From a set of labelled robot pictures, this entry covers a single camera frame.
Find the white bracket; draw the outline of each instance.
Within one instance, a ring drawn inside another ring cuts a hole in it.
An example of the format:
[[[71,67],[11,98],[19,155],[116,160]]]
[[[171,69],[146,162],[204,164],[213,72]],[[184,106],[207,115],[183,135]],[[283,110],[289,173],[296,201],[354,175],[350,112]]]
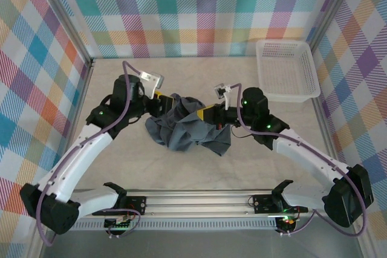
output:
[[[140,71],[139,75],[141,83],[144,86],[144,94],[149,98],[153,99],[156,88],[160,88],[164,78],[158,74],[149,74],[144,71]]]
[[[225,99],[225,108],[228,110],[230,103],[231,103],[231,87],[230,85],[225,85],[225,84],[219,84],[218,86],[214,87],[214,90],[216,92],[216,95],[218,96],[219,99]]]

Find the white plastic basket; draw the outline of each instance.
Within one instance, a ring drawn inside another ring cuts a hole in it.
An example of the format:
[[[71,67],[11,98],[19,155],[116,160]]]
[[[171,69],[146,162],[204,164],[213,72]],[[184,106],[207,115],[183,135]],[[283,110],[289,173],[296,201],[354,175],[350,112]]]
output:
[[[259,87],[270,101],[302,103],[320,95],[310,47],[298,40],[256,43]]]

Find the crumpled fabric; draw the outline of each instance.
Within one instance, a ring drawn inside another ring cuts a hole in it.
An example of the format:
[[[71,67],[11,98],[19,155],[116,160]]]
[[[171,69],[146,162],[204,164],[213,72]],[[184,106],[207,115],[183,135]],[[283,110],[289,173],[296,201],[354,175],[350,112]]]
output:
[[[152,139],[170,150],[186,152],[200,144],[219,156],[231,146],[230,126],[216,130],[215,125],[199,119],[197,110],[206,106],[192,97],[172,94],[176,105],[159,118],[149,117],[145,127]]]

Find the plaid wall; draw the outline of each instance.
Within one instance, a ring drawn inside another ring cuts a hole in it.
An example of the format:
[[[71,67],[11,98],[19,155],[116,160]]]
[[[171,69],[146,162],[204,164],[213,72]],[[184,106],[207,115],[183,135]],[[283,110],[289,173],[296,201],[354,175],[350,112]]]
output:
[[[0,257],[32,222],[19,197],[63,154],[86,65],[47,0],[0,0]]]
[[[324,0],[63,1],[89,52],[104,58],[255,55],[258,39],[306,39],[324,3]],[[78,13],[70,9],[72,2]]]
[[[369,220],[387,253],[387,0],[345,0],[314,60],[339,158],[370,175]]]
[[[324,20],[324,17],[326,15],[327,9],[331,5],[332,2],[333,2],[333,0],[325,0],[324,1],[324,4],[321,6],[321,9],[320,9],[320,12],[319,12],[318,16],[317,16],[316,20],[314,21],[313,27],[312,27],[312,29],[309,32],[309,35],[307,37],[307,42],[312,40],[316,30],[318,29],[318,27],[320,26],[320,24]]]

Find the purple cable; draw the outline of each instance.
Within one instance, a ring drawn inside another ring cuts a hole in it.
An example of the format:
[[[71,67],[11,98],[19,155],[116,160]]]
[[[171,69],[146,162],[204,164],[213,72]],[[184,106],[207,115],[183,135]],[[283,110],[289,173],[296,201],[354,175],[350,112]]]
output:
[[[130,69],[132,69],[133,72],[135,72],[137,75],[140,74],[140,71],[136,68],[134,68],[130,63],[128,63],[127,61],[123,61],[122,62],[122,65],[127,65],[128,67],[130,67]]]
[[[131,212],[131,213],[135,213],[135,214],[138,216],[138,221],[135,223],[135,225],[133,226],[133,228],[131,228],[130,230],[124,232],[124,233],[121,234],[121,235],[116,235],[117,238],[122,238],[122,237],[125,237],[125,236],[129,235],[130,233],[132,233],[132,232],[134,231],[134,229],[137,228],[137,226],[139,225],[140,220],[141,220],[141,214],[140,214],[140,212],[139,212],[139,211],[136,211],[136,210],[133,210],[133,209],[131,209],[131,208],[106,208],[106,209],[104,209],[104,210],[102,210],[102,211],[129,211],[129,212]],[[111,237],[113,236],[113,234],[110,233],[110,229],[111,229],[112,227],[113,227],[113,226],[110,226],[110,227],[108,228],[108,233],[109,233],[109,235],[110,235],[109,238],[111,238]]]
[[[277,137],[280,137],[280,138],[285,138],[287,140],[290,140],[296,144],[299,143],[299,141],[293,137],[289,137],[287,135],[284,135],[284,134],[279,134],[279,133],[274,133],[274,132],[258,132],[258,131],[253,131],[251,129],[249,129],[243,122],[243,119],[242,119],[242,115],[241,115],[241,104],[240,104],[240,100],[241,100],[241,91],[242,91],[242,84],[240,83],[237,83],[235,85],[232,85],[230,88],[233,89],[233,88],[236,88],[238,87],[238,101],[237,101],[237,104],[236,104],[236,113],[238,115],[238,120],[239,122],[241,123],[241,126],[247,131],[247,132],[250,132],[251,134],[255,134],[255,135],[271,135],[271,136],[277,136]],[[335,168],[336,166],[334,165],[334,163],[332,163],[328,158],[326,158],[325,156],[323,156],[320,152],[318,152],[317,150],[315,150],[314,148],[304,144],[304,143],[301,143],[300,146],[302,146],[303,148],[309,150],[311,153],[313,153],[314,155],[316,155],[318,158],[324,160],[329,166],[331,166],[332,168]],[[360,194],[359,190],[357,189],[356,185],[352,182],[352,180],[348,177],[348,175],[345,174],[345,172],[343,172],[340,168],[336,167],[336,171],[341,174],[345,179],[346,181],[350,184],[350,186],[353,188],[356,196],[357,196],[357,199],[359,200],[360,202],[360,206],[362,208],[362,212],[363,212],[363,226],[362,226],[362,229],[358,232],[358,233],[355,233],[355,234],[351,234],[351,233],[348,233],[346,231],[343,231],[342,229],[340,229],[338,226],[335,225],[335,223],[325,217],[323,217],[317,210],[315,210],[316,212],[316,215],[318,215],[320,218],[322,218],[325,222],[327,222],[328,224],[330,224],[335,230],[337,230],[338,232],[348,236],[348,237],[359,237],[360,235],[362,235],[364,233],[364,231],[366,230],[367,228],[367,213],[366,213],[366,207],[365,207],[365,204],[364,204],[364,201],[363,201],[363,198],[362,198],[362,195]]]
[[[125,73],[125,83],[126,83],[126,103],[125,103],[125,108],[124,110],[122,111],[121,115],[119,116],[119,118],[113,122],[112,124],[110,124],[108,127],[102,129],[101,131],[99,131],[98,133],[94,134],[93,136],[87,138],[86,140],[82,141],[81,143],[79,143],[79,145],[73,147],[73,149],[70,150],[70,152],[63,158],[62,162],[58,165],[58,167],[56,168],[56,170],[53,172],[53,174],[51,175],[51,179],[48,181],[48,182],[53,182],[55,180],[55,177],[58,175],[58,173],[60,172],[60,170],[63,168],[63,166],[67,163],[67,161],[69,160],[69,158],[81,147],[83,147],[86,143],[90,142],[91,140],[93,140],[95,137],[98,137],[99,135],[101,134],[104,134],[106,131],[110,130],[112,127],[114,127],[115,125],[117,125],[121,120],[122,118],[125,116],[126,112],[128,111],[129,109],[129,104],[130,104],[130,95],[131,95],[131,92],[130,92],[130,87],[129,87],[129,76],[128,76],[128,71],[126,70],[126,67],[125,66],[128,66],[130,67],[130,69],[132,69],[135,73],[137,74],[140,74],[140,71],[138,71],[137,69],[135,69],[132,65],[130,65],[127,61],[123,61],[122,62],[122,67],[123,67],[123,71]],[[43,232],[43,226],[42,226],[42,220],[41,220],[41,212],[42,212],[42,203],[43,203],[43,199],[44,199],[44,196],[47,194],[47,191],[48,189],[50,188],[50,184],[47,183],[46,186],[44,187],[43,191],[42,191],[42,194],[41,196],[39,197],[39,200],[37,202],[37,207],[36,207],[36,227],[37,227],[37,231],[39,232],[39,235],[41,237],[41,239],[43,240],[43,243],[47,246],[47,247],[51,247],[53,245],[53,242],[56,238],[56,234],[54,235],[53,237],[53,240],[49,241],[46,237],[46,235],[44,234]]]

